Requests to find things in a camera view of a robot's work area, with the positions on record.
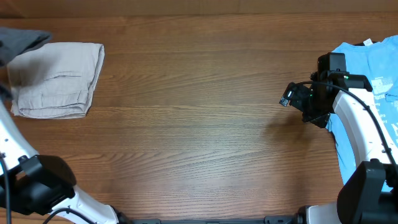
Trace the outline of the grey shorts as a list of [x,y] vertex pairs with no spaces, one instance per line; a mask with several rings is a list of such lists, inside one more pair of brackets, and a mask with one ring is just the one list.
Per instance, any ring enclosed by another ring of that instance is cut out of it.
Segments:
[[52,38],[50,32],[1,27],[1,67],[18,55],[41,48]]

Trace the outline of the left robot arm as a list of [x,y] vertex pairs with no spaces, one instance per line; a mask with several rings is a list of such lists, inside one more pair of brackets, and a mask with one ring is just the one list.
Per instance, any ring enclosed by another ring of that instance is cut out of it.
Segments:
[[111,224],[131,220],[76,184],[74,173],[58,156],[40,155],[22,136],[1,106],[1,207],[6,223],[12,213],[59,216],[72,223]]

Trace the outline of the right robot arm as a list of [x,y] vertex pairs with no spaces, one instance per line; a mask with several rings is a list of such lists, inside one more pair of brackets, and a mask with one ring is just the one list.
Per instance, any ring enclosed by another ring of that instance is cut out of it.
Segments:
[[383,125],[364,75],[346,70],[345,55],[318,58],[310,80],[289,83],[280,104],[302,112],[302,121],[324,128],[336,114],[348,135],[356,170],[336,202],[298,212],[296,223],[397,223],[397,147]]

